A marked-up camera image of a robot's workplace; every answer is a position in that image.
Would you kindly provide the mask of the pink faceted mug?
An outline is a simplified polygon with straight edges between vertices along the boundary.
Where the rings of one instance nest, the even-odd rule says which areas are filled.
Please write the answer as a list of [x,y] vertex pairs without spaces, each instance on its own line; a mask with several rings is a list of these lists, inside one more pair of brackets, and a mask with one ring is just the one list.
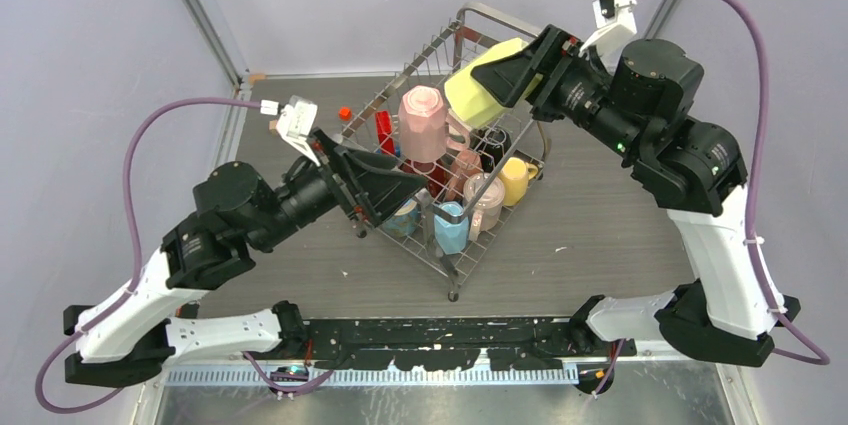
[[449,114],[437,88],[418,85],[401,98],[398,112],[400,150],[406,159],[433,162],[449,149],[470,145],[469,130]]

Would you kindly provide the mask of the pale yellow faceted mug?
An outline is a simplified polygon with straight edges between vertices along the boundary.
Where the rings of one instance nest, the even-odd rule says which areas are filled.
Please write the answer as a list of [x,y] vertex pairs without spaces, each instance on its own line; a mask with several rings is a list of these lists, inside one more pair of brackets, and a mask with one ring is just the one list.
[[481,129],[507,112],[507,108],[500,106],[484,87],[473,79],[471,71],[478,65],[515,54],[527,45],[527,41],[518,37],[499,42],[446,80],[444,97],[460,121],[472,129]]

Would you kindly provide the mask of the light blue faceted mug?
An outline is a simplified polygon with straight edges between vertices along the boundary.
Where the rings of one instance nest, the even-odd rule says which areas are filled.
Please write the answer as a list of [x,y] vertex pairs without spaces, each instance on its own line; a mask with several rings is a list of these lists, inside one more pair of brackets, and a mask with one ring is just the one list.
[[[451,216],[461,216],[463,207],[455,201],[439,205],[439,209]],[[459,223],[450,223],[441,216],[434,216],[435,239],[447,255],[461,253],[469,241],[469,219],[464,218]]]

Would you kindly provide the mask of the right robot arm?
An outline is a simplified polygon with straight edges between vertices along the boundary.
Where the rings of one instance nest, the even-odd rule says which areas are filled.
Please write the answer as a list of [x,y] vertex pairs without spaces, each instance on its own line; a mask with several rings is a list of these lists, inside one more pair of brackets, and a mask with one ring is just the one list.
[[570,318],[572,345],[591,356],[620,339],[662,340],[699,361],[763,365],[779,314],[796,317],[800,303],[751,260],[750,182],[737,140],[690,115],[703,67],[670,41],[639,39],[608,72],[595,49],[581,55],[576,44],[548,26],[470,75],[499,106],[526,101],[533,119],[568,119],[616,153],[674,222],[694,280],[651,296],[590,297]]

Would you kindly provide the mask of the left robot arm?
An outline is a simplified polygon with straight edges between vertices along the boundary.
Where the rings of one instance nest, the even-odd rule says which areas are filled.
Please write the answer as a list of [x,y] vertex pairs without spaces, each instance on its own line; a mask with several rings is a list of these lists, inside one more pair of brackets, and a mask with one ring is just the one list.
[[299,157],[272,187],[241,161],[216,168],[193,190],[195,209],[162,239],[130,293],[99,307],[65,310],[67,332],[82,336],[64,362],[70,384],[123,388],[183,360],[248,352],[293,359],[309,335],[298,307],[281,301],[242,316],[179,318],[179,307],[250,271],[252,251],[277,245],[340,208],[360,232],[380,226],[416,193],[422,176],[394,157],[341,145],[323,131],[308,136],[313,158]]

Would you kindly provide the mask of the iridescent pink mug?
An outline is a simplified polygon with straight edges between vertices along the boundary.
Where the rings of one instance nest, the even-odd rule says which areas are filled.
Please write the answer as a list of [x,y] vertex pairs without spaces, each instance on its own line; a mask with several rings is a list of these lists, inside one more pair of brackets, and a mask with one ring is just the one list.
[[470,214],[470,241],[477,241],[482,232],[493,231],[500,220],[506,194],[505,186],[498,177],[486,186],[489,177],[489,173],[477,173],[469,177],[463,187],[466,206],[471,204],[479,191],[482,192],[472,206]]

